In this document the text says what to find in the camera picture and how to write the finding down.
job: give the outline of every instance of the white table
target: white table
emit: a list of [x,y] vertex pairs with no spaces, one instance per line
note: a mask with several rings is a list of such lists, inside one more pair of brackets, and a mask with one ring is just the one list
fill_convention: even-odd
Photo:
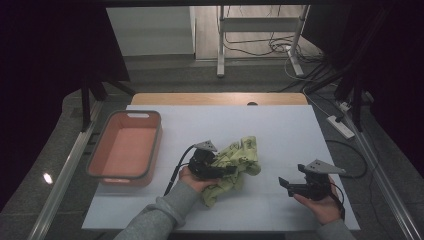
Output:
[[[163,137],[155,176],[145,188],[99,187],[84,229],[122,229],[147,204],[162,196],[175,165],[192,144],[212,140],[221,150],[244,136],[257,138],[262,171],[245,177],[244,188],[218,197],[211,209],[197,203],[177,231],[307,231],[319,224],[306,207],[288,197],[278,177],[304,182],[297,164],[320,159],[334,164],[311,106],[157,106],[127,109],[156,110],[162,116]],[[332,175],[344,190],[338,175]],[[345,194],[346,225],[359,225]]]

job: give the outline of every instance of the plastic tray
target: plastic tray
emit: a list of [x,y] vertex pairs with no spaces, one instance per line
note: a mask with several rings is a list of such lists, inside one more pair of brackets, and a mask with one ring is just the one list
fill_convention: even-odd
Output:
[[158,112],[114,112],[95,146],[87,173],[103,184],[147,186],[153,178],[161,137]]

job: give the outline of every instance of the human arm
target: human arm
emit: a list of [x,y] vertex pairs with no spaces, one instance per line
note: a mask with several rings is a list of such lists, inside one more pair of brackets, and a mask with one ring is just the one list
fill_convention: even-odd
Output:
[[[331,191],[337,196],[337,191],[333,179],[329,177],[331,185]],[[320,201],[313,201],[307,199],[299,194],[293,196],[299,203],[308,207],[318,219],[318,222],[322,225],[317,229],[317,234],[320,239],[323,240],[352,240],[355,239],[352,233],[344,224],[341,218],[341,212],[336,202],[327,196]]]
[[183,225],[200,192],[218,180],[198,180],[187,167],[179,173],[179,181],[155,204],[146,206],[115,239],[167,239],[175,226]]

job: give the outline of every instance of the metal bracket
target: metal bracket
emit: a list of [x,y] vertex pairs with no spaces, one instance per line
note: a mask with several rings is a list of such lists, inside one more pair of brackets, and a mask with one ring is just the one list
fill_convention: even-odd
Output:
[[313,162],[311,162],[310,164],[308,164],[305,167],[305,170],[309,171],[309,172],[315,172],[315,173],[335,173],[335,174],[344,174],[346,173],[346,171],[344,169],[335,167],[333,165],[330,165],[328,163],[325,163],[321,160],[315,160]]
[[201,143],[197,143],[197,144],[194,144],[193,146],[197,149],[207,150],[207,151],[211,151],[211,152],[217,152],[218,151],[218,149],[216,149],[216,147],[212,144],[211,140],[204,141],[204,142],[201,142]]

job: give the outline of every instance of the gray sleeve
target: gray sleeve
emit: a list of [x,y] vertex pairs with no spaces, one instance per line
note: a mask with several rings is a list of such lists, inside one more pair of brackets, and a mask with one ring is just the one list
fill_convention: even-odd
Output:
[[352,233],[346,227],[343,220],[328,223],[317,230],[318,236],[322,240],[354,240]]
[[184,225],[185,217],[199,198],[198,192],[178,181],[168,195],[146,206],[115,239],[166,240],[175,226]]

